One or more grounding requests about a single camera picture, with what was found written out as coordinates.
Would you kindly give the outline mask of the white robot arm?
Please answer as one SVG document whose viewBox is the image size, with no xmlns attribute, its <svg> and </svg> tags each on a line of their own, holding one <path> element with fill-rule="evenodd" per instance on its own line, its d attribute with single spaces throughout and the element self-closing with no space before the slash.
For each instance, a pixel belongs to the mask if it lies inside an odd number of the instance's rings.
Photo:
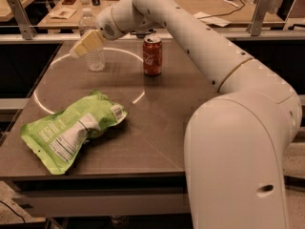
<svg viewBox="0 0 305 229">
<path fill-rule="evenodd" d="M 184 137 L 193 228 L 289 229 L 283 151 L 302 119 L 295 90 L 174 0 L 121 0 L 97 23 L 73 55 L 159 24 L 218 93 L 193 113 Z"/>
</svg>

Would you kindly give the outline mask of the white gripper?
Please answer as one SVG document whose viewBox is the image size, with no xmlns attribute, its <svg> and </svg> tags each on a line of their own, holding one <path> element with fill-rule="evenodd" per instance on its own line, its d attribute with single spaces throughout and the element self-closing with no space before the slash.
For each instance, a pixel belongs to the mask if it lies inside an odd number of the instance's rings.
<svg viewBox="0 0 305 229">
<path fill-rule="evenodd" d="M 108 6 L 97 15 L 97 24 L 100 30 L 86 31 L 70 49 L 70 55 L 74 58 L 84 56 L 88 52 L 97 50 L 104 44 L 104 37 L 115 40 L 125 36 L 126 13 L 122 7 Z"/>
</svg>

